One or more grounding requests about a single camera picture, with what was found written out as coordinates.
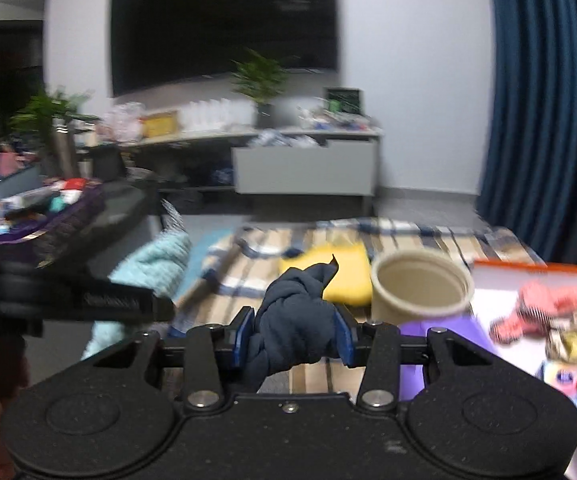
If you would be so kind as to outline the pink knitted cloth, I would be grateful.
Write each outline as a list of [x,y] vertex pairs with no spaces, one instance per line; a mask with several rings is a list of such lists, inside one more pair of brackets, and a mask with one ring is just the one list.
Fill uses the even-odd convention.
[[489,337],[496,344],[512,344],[524,336],[546,336],[553,322],[570,320],[575,315],[577,285],[527,282],[517,293],[513,311],[491,323]]

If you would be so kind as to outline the steel thermos bottle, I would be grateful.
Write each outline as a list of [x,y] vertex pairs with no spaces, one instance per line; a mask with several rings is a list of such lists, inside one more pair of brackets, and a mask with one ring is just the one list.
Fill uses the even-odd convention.
[[61,173],[65,179],[79,178],[79,164],[74,136],[64,119],[54,117],[52,136],[55,153],[60,163]]

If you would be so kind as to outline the plaid blanket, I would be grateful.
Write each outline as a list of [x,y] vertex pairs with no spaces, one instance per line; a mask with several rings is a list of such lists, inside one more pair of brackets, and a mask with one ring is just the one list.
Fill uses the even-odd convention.
[[351,300],[358,321],[370,314],[370,264],[383,252],[429,248],[456,263],[537,263],[539,257],[507,229],[419,226],[387,218],[321,221],[290,228],[246,226],[200,255],[196,280],[178,301],[172,323],[180,334],[203,324],[228,324],[245,306],[258,308],[267,287],[291,266],[335,259],[339,277],[327,299]]

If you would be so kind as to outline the beige paper cup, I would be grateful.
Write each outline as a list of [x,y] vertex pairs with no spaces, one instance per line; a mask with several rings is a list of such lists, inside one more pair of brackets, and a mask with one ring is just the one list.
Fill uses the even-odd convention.
[[465,312],[474,295],[467,266],[433,249],[384,252],[371,266],[371,318],[392,325]]

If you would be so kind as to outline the round black coffee table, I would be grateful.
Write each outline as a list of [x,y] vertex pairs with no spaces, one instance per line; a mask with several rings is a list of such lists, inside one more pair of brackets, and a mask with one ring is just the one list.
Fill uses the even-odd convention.
[[102,183],[105,210],[96,218],[90,229],[77,236],[66,252],[42,266],[2,261],[4,264],[19,264],[31,269],[56,271],[69,274],[92,274],[92,262],[103,252],[120,243],[128,243],[136,229],[148,225],[148,216],[156,210],[156,193],[147,181],[116,181]]

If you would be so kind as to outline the yellow box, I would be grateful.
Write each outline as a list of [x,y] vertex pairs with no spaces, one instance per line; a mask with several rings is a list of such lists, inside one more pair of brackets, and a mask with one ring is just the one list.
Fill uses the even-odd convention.
[[154,113],[142,117],[142,134],[144,138],[155,139],[161,136],[171,136],[179,129],[177,110]]

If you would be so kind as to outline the teal knitted cloth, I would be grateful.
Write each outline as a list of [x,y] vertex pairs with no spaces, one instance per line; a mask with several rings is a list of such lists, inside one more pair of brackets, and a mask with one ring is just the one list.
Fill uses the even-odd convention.
[[[165,212],[164,229],[122,260],[110,274],[110,280],[145,287],[157,298],[174,300],[189,264],[192,242],[176,207],[169,200],[161,200],[160,204]],[[81,359],[88,359],[151,325],[152,322],[95,321]]]

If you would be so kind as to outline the black green sign card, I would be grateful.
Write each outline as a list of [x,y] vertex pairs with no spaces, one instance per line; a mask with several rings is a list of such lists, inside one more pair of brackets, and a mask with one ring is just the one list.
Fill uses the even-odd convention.
[[362,92],[351,88],[326,88],[325,101],[331,113],[362,115]]

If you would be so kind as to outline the white TV cabinet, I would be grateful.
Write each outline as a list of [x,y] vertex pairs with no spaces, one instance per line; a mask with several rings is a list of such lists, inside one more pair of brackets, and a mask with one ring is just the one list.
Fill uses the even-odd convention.
[[166,194],[348,196],[372,214],[380,172],[382,131],[375,128],[282,128],[261,142],[251,128],[179,131],[118,143],[129,162],[143,162]]

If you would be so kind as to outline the orange storage box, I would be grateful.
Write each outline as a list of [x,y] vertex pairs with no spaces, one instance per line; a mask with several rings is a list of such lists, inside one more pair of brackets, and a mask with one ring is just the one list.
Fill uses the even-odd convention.
[[[526,295],[523,289],[537,285],[554,297],[562,290],[577,290],[577,266],[485,262],[473,264],[474,318],[484,332],[497,320],[509,318]],[[522,335],[509,344],[494,344],[499,356],[534,375],[569,397],[577,407],[577,312],[551,322],[546,336]],[[577,451],[566,471],[577,479]]]

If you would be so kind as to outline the dark navy cloth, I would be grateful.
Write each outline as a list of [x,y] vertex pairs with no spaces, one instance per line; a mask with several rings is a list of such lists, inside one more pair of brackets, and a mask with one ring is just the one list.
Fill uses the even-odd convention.
[[269,285],[255,316],[236,390],[256,392],[271,375],[339,356],[335,347],[335,306],[323,299],[325,286],[338,270],[334,259],[305,270],[290,268]]

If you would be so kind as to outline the table plant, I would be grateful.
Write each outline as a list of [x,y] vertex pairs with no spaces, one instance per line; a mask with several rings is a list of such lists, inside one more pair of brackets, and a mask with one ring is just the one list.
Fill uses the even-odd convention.
[[75,140],[76,122],[95,124],[101,120],[98,116],[80,112],[80,107],[89,100],[88,92],[69,94],[64,87],[53,90],[42,87],[10,119],[15,133],[34,139],[34,143],[38,145],[40,162],[50,177],[63,177],[53,143],[53,118],[64,119]]

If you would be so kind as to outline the black television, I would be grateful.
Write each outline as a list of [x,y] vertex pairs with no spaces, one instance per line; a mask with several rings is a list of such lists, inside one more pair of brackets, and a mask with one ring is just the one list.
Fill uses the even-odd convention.
[[110,0],[114,96],[230,73],[250,51],[336,70],[337,0]]

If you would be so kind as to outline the potted green plant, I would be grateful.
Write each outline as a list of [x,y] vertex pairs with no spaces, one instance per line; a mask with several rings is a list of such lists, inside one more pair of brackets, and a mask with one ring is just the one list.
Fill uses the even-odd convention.
[[234,62],[234,91],[254,103],[256,129],[273,128],[273,102],[284,93],[289,74],[275,58],[267,58],[253,49],[247,49],[246,53],[246,60]]

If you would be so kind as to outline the purple decorative tray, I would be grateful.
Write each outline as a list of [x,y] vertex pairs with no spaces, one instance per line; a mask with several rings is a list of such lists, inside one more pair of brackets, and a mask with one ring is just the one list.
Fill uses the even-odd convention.
[[104,210],[103,184],[88,181],[79,200],[72,205],[0,234],[0,262],[28,266],[51,262],[66,252],[72,240],[86,233]]

